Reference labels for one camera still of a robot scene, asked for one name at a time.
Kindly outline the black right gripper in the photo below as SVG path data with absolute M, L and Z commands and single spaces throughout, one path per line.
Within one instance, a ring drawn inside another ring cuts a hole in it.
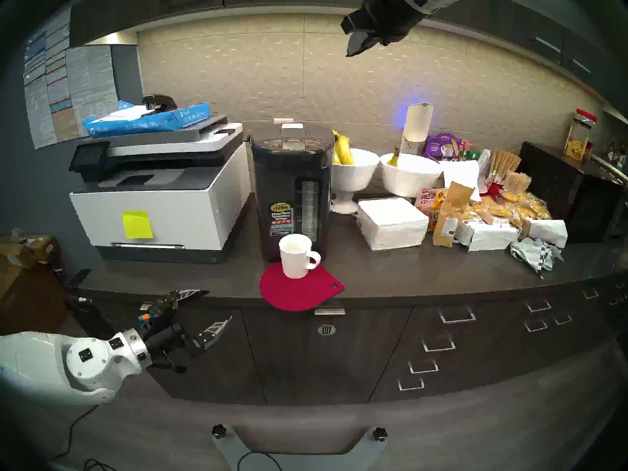
M 405 0 L 364 0 L 361 9 L 352 11 L 341 22 L 350 34 L 347 57 L 358 56 L 376 45 L 397 43 L 410 33 L 427 14 Z

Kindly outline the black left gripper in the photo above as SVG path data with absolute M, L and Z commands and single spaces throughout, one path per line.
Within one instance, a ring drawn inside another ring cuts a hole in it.
M 175 290 L 165 295 L 165 305 L 170 308 L 180 308 L 203 298 L 207 294 L 209 294 L 209 290 L 205 289 Z M 171 357 L 171 354 L 179 349 L 189 358 L 200 357 L 201 350 L 210 350 L 219 341 L 232 319 L 233 316 L 229 315 L 223 321 L 212 323 L 198 333 L 194 341 L 176 322 L 145 328 L 145 347 L 151 360 L 148 366 L 183 366 L 176 363 Z

